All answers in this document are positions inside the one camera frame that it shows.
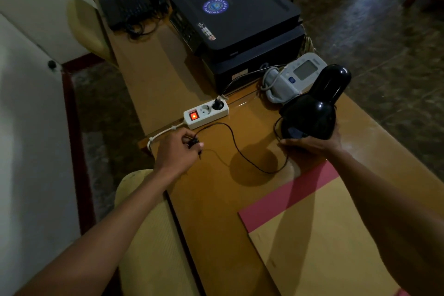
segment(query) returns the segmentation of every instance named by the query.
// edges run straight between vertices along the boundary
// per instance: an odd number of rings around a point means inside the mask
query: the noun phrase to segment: power strip
[[[225,100],[220,99],[219,101],[223,103],[223,107],[218,110],[216,109],[216,101],[218,100],[212,100],[202,105],[198,105],[197,107],[190,110],[184,111],[184,123],[188,125],[191,130],[193,130],[198,128],[199,126],[227,116],[230,113],[228,104],[225,102]]]

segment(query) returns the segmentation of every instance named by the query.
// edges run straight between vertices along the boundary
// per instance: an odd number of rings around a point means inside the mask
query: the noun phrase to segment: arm
[[[184,144],[184,138],[194,135],[190,130],[180,129],[163,140],[155,169],[136,191],[16,295],[101,295],[159,196],[196,161],[203,143],[191,149]]]
[[[381,259],[411,295],[444,291],[444,220],[418,205],[342,149],[338,129],[328,141],[282,140],[324,156],[343,180]]]

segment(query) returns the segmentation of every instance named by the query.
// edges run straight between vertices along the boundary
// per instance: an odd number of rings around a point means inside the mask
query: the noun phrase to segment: desk surface
[[[202,61],[189,53],[168,19],[138,41],[130,41],[126,33],[114,33],[102,20],[146,135],[217,96]],[[153,26],[146,22],[147,31]]]
[[[442,182],[347,96],[341,96],[337,107],[344,147],[444,217]],[[220,120],[232,127],[242,152],[269,171],[285,159],[272,130],[277,109],[250,94],[232,103],[230,115]],[[237,212],[322,159],[296,152],[290,164],[271,176],[240,157],[226,127],[211,127],[199,139],[205,142],[202,160],[170,187],[169,194],[206,293],[278,295]]]

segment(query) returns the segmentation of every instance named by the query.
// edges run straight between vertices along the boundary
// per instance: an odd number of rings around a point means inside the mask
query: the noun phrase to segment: door
[[[2,295],[80,236],[61,73],[50,59],[0,14]]]

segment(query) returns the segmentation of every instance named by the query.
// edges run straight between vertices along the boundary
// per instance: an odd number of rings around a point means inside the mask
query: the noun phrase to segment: printer control panel
[[[174,28],[179,32],[182,39],[196,54],[198,47],[202,43],[202,39],[193,26],[186,20],[186,18],[176,9],[170,16],[170,22]]]

